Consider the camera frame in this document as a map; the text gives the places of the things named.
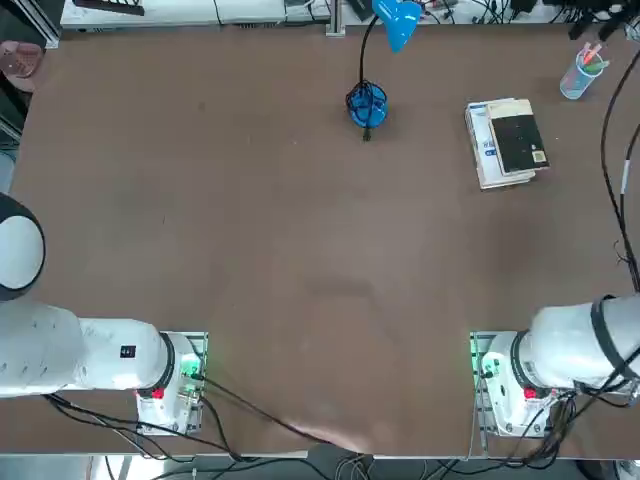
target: blue desk lamp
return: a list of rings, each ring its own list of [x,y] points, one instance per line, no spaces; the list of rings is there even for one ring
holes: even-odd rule
[[[376,128],[387,116],[387,94],[375,83],[364,78],[364,49],[367,39],[378,18],[387,28],[387,38],[391,51],[402,50],[409,37],[416,29],[422,9],[411,1],[397,2],[396,0],[373,0],[375,15],[367,27],[360,48],[360,80],[347,94],[347,109],[351,119],[360,128],[364,128],[364,141],[371,139],[371,129]]]

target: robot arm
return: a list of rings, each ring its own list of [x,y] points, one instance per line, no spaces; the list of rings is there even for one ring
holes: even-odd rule
[[[0,397],[135,390],[141,421],[193,431],[201,415],[201,382],[189,374],[204,373],[204,356],[191,341],[137,320],[78,318],[19,298],[38,279],[44,260],[35,216],[0,193]]]
[[[482,359],[498,433],[542,436],[561,390],[597,390],[640,346],[640,296],[546,307],[530,330],[501,332]],[[635,396],[640,359],[607,392]],[[536,417],[535,425],[527,430]]]

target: brown table surface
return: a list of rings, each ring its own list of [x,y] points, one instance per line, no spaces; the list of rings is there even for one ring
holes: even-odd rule
[[[348,448],[465,455],[470,331],[526,328],[542,306],[631,290],[598,145],[634,47],[613,39],[611,67],[571,102],[558,81],[584,40],[566,30],[421,28],[393,55],[378,29],[366,75],[390,113],[370,143],[344,107],[357,29],[344,39],[229,27],[63,41],[47,53],[13,188],[47,236],[32,298],[208,331],[209,375]],[[635,77],[611,123],[615,185],[637,93]],[[463,110],[505,96],[531,100],[552,168],[483,193]],[[69,398],[135,418],[131,392]],[[212,398],[238,450],[309,446]],[[0,424],[3,452],[131,450],[39,398],[3,400]],[[209,417],[202,436],[217,438]],[[490,453],[512,445],[492,440]],[[640,412],[596,406],[563,454],[637,458],[639,445]]]

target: stack of books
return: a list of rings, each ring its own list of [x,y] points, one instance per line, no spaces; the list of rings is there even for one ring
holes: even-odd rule
[[[549,168],[529,100],[470,103],[465,120],[482,190],[527,183]]]

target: pen holder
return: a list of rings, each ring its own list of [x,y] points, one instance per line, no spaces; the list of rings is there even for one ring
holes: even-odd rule
[[[574,64],[569,67],[567,73],[565,73],[562,80],[560,80],[560,91],[569,100],[579,99],[587,88],[589,88],[589,85],[591,85],[596,78],[602,75],[602,72],[604,71],[604,68],[595,72],[588,72],[585,70],[584,56],[586,53],[587,52],[585,50],[578,52]],[[596,54],[591,63],[595,65],[602,62],[602,57],[599,54]]]

